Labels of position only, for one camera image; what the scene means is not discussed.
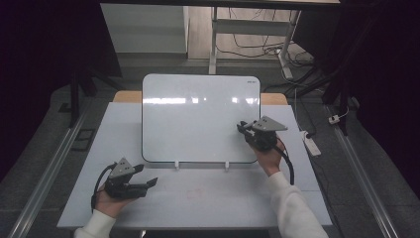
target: person's right hand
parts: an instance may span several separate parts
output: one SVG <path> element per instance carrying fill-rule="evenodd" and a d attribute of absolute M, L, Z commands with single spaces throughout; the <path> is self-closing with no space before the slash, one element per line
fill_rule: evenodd
<path fill-rule="evenodd" d="M 284 151 L 285 147 L 280 140 L 277 140 L 277 146 Z M 271 175 L 280 171 L 281 155 L 275 150 L 271 149 L 266 152 L 261 152 L 250 145 L 257 156 L 260 166 L 265 173 L 270 177 Z"/>

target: power strip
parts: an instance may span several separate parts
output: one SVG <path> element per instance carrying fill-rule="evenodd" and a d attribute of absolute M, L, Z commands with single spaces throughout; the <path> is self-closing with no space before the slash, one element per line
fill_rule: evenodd
<path fill-rule="evenodd" d="M 306 149 L 308 149 L 311 156 L 320 156 L 321 151 L 315 145 L 315 142 L 314 140 L 312 140 L 312 138 L 306 138 L 307 134 L 308 134 L 307 131 L 300 132 L 300 135 L 302 136 L 302 140 L 303 140 L 303 143 L 305 144 Z"/>

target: person's hand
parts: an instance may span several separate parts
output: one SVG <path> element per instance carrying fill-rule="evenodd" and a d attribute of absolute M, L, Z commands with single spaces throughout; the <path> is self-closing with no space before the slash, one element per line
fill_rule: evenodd
<path fill-rule="evenodd" d="M 280 140 L 277 140 L 277 146 L 284 151 L 284 145 Z M 261 152 L 250 145 L 257 156 L 260 166 L 265 173 L 270 177 L 271 175 L 280 171 L 281 155 L 275 150 L 271 149 L 266 152 Z"/>
<path fill-rule="evenodd" d="M 112 198 L 104 190 L 105 185 L 103 184 L 96 193 L 96 205 L 95 209 L 113 218 L 117 218 L 121 210 L 128 203 L 135 199 L 117 199 Z"/>

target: person's left hand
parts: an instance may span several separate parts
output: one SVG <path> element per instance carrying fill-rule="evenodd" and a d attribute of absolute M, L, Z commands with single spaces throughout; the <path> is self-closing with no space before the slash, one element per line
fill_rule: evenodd
<path fill-rule="evenodd" d="M 135 198 L 133 199 L 112 198 L 104 190 L 104 187 L 105 187 L 105 184 L 102 184 L 102 186 L 99 187 L 99 190 L 96 193 L 95 209 L 108 216 L 117 218 L 118 214 L 120 214 L 124 206 L 136 200 Z"/>

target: metal frame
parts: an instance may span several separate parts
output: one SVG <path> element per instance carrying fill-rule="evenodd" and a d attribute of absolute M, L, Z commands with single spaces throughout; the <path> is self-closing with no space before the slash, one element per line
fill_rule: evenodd
<path fill-rule="evenodd" d="M 332 115 L 328 106 L 325 106 L 325 110 L 330 115 Z M 373 215 L 376 218 L 377 224 L 379 225 L 383 236 L 386 238 L 399 237 L 395 229 L 395 225 L 389 217 L 389 214 L 386 211 L 382 200 L 374 189 L 373 184 L 368 177 L 368 173 L 365 171 L 358 154 L 353 148 L 352 142 L 349 140 L 349 137 L 345 136 L 338 126 L 335 126 L 334 130 L 337 138 L 339 139 L 340 145 L 342 146 L 346 157 L 349 160 L 349 164 L 355 174 L 355 177 L 358 180 L 363 193 L 365 194 L 367 203 L 372 209 Z"/>
<path fill-rule="evenodd" d="M 290 22 L 268 22 L 268 21 L 249 21 L 249 20 L 228 20 L 217 19 L 217 7 L 212 8 L 212 39 L 209 60 L 209 74 L 216 74 L 217 64 L 217 34 L 243 34 L 243 35 L 265 35 L 265 36 L 283 36 L 284 44 L 279 52 L 281 70 L 286 79 L 292 79 L 293 75 L 285 58 L 297 19 L 300 11 L 292 11 Z"/>
<path fill-rule="evenodd" d="M 140 4 L 165 6 L 197 6 L 197 7 L 235 7 L 235 8 L 263 8 L 282 10 L 313 10 L 334 11 L 343 7 L 337 3 L 322 3 L 298 1 L 272 1 L 272 0 L 101 0 L 100 3 L 113 4 Z M 352 4 L 346 6 L 350 9 L 367 8 L 368 4 Z"/>
<path fill-rule="evenodd" d="M 80 117 L 75 122 L 75 125 L 72 128 L 67 129 L 63 139 L 61 140 L 61 143 L 53 154 L 50 163 L 47 165 L 43 176 L 38 181 L 37 186 L 28 199 L 28 202 L 26 203 L 24 209 L 13 225 L 12 231 L 10 232 L 8 238 L 27 236 L 32 224 L 37 218 L 38 212 L 40 211 L 47 195 L 49 194 L 50 188 L 53 185 L 56 175 L 58 174 L 59 169 L 61 168 L 61 165 L 64 162 L 68 151 L 70 150 L 70 146 L 86 118 L 86 112 L 90 108 L 91 103 L 92 99 L 87 98 L 85 103 L 86 105 L 82 108 Z"/>

